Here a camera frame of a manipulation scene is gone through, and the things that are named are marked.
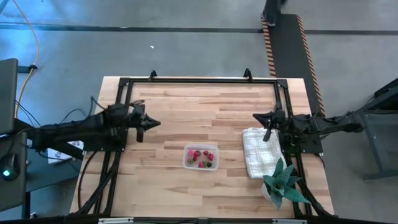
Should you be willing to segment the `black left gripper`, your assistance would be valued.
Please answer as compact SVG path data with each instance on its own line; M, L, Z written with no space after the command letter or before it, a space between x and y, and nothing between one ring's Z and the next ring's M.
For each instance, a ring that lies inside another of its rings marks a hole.
M148 131L152 128L161 125L160 121L151 118L147 113L145 113L145 105L131 105L133 111L128 117L128 127L136 128L139 131Z

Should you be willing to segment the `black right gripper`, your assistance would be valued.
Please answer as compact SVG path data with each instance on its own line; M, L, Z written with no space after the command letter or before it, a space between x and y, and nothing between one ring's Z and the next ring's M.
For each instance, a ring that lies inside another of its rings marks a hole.
M286 113L281 104L276 104L271 112L252 115L264 128L279 129L286 122Z

